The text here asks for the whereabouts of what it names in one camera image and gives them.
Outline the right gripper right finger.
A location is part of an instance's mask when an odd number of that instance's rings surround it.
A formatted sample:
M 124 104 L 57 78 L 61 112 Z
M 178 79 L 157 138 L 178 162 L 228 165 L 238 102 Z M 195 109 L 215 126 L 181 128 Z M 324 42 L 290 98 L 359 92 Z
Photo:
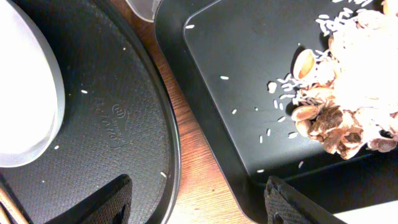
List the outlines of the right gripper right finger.
M 344 224 L 344 221 L 275 176 L 267 180 L 264 199 L 268 224 Z

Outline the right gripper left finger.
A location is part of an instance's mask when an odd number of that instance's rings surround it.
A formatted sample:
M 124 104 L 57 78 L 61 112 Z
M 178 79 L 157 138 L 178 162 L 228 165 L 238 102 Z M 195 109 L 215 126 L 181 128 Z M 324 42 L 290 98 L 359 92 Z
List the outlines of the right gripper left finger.
M 120 175 L 71 209 L 51 219 L 50 224 L 126 224 L 130 217 L 132 180 Z

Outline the wooden chopstick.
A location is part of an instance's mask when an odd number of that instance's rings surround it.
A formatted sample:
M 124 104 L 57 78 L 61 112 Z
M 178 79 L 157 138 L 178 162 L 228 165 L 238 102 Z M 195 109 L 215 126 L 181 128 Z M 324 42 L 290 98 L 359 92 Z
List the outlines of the wooden chopstick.
M 15 204 L 9 194 L 1 187 L 1 205 L 4 206 L 6 211 L 10 214 L 11 218 L 17 224 L 29 224 L 24 214 L 20 211 L 19 207 Z

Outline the brown food scraps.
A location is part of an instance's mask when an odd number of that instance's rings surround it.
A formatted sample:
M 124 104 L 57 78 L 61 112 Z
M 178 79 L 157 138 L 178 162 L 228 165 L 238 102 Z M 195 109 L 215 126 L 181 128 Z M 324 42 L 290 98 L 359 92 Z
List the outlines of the brown food scraps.
M 397 147 L 397 1 L 384 0 L 379 9 L 357 5 L 336 17 L 319 15 L 326 50 L 301 51 L 290 73 L 267 84 L 294 106 L 290 137 L 319 142 L 345 160 L 362 148 Z

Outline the grey round plate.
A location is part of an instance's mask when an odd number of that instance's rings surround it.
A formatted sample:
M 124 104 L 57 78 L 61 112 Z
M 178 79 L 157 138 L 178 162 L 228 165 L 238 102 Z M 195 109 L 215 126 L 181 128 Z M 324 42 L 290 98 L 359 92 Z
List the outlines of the grey round plate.
M 64 113 L 62 73 L 47 39 L 16 3 L 1 1 L 1 167 L 39 158 Z

